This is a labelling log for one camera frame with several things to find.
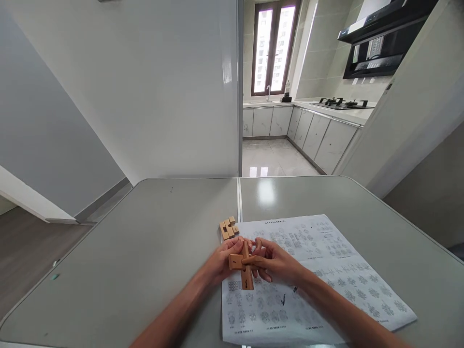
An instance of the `window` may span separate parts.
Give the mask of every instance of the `window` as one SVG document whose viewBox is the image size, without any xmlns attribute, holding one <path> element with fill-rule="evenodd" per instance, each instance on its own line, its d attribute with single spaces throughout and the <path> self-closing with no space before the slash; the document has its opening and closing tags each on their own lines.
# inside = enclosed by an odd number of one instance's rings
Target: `window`
<svg viewBox="0 0 464 348">
<path fill-rule="evenodd" d="M 300 0 L 255 5 L 252 96 L 266 95 L 268 85 L 271 94 L 284 93 L 299 9 Z"/>
</svg>

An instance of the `table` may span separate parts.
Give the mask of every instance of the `table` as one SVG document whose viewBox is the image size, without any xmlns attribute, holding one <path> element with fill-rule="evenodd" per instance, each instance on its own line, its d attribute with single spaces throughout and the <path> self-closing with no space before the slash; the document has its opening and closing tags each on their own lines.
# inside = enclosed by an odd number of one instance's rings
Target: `table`
<svg viewBox="0 0 464 348">
<path fill-rule="evenodd" d="M 224 217 L 315 214 L 326 214 L 415 311 L 419 320 L 397 335 L 415 347 L 462 345 L 464 264 L 342 176 L 144 180 L 6 317 L 0 341 L 127 347 L 220 243 Z M 218 287 L 182 346 L 232 347 L 221 341 L 220 311 Z"/>
</svg>

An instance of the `wooden floor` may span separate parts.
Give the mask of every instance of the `wooden floor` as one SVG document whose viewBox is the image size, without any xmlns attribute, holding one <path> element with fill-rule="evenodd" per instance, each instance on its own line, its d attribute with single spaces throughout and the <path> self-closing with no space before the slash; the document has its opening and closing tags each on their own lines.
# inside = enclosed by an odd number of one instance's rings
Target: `wooden floor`
<svg viewBox="0 0 464 348">
<path fill-rule="evenodd" d="M 20 207 L 0 216 L 0 319 L 92 226 L 46 223 Z"/>
</svg>

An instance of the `kitchen cabinet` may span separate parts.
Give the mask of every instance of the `kitchen cabinet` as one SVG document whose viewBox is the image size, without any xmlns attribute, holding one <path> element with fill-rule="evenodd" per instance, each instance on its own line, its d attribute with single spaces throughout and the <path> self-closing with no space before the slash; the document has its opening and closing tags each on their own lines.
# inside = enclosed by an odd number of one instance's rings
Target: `kitchen cabinet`
<svg viewBox="0 0 464 348">
<path fill-rule="evenodd" d="M 295 140 L 296 129 L 300 122 L 301 111 L 301 109 L 294 107 L 291 113 L 289 132 L 287 133 L 287 136 L 292 140 Z"/>
<path fill-rule="evenodd" d="M 324 137 L 327 127 L 329 126 L 329 122 L 329 117 L 324 117 L 318 114 L 314 114 L 313 116 L 313 121 L 311 122 L 308 135 L 306 136 L 306 141 L 302 148 L 303 152 L 312 160 L 316 157 L 319 145 L 322 142 L 322 138 Z"/>
<path fill-rule="evenodd" d="M 314 162 L 327 174 L 332 174 L 358 127 L 332 119 Z"/>
<path fill-rule="evenodd" d="M 242 112 L 242 136 L 252 136 L 253 134 L 253 109 L 243 109 Z"/>
<path fill-rule="evenodd" d="M 294 140 L 295 144 L 297 144 L 300 149 L 303 149 L 303 144 L 305 143 L 313 116 L 314 114 L 310 111 L 303 110 L 301 112 L 300 122 L 298 123 Z"/>
<path fill-rule="evenodd" d="M 253 136 L 269 136 L 273 107 L 255 108 L 253 114 Z"/>
<path fill-rule="evenodd" d="M 274 107 L 272 111 L 271 136 L 287 135 L 293 106 Z"/>
</svg>

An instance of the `paper sheet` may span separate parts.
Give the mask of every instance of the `paper sheet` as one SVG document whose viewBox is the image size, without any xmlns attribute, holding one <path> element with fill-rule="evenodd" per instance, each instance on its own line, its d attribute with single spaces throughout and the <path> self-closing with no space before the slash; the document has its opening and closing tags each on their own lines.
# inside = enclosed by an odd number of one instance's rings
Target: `paper sheet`
<svg viewBox="0 0 464 348">
<path fill-rule="evenodd" d="M 238 223 L 240 235 L 278 243 L 303 266 L 389 330 L 417 319 L 325 215 Z M 223 340 L 240 345 L 338 344 L 346 340 L 288 285 L 240 272 L 222 282 Z"/>
</svg>

